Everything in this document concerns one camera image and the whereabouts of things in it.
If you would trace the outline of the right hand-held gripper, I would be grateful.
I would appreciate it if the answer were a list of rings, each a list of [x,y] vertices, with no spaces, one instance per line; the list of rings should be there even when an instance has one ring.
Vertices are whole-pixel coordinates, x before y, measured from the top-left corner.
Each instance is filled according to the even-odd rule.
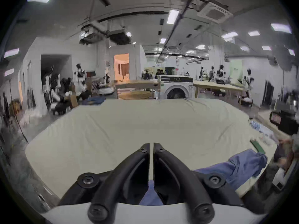
[[[283,168],[279,168],[276,172],[272,184],[273,186],[278,190],[282,191],[288,182],[290,176],[291,176],[292,170],[289,169],[288,171],[285,171]]]

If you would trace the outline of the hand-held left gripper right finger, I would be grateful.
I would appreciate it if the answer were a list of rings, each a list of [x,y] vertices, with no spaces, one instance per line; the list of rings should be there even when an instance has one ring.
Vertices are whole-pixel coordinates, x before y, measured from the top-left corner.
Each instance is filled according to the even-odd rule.
[[[245,207],[223,175],[192,171],[159,143],[153,150],[154,190],[164,205],[185,203],[192,222],[211,222],[212,204]]]

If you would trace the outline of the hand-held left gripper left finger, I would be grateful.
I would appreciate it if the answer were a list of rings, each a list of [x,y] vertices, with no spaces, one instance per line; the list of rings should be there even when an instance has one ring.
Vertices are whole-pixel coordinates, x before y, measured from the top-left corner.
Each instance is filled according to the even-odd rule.
[[[118,203],[138,205],[149,188],[150,144],[142,145],[114,170],[84,173],[67,190],[58,206],[90,203],[91,222],[114,222]]]

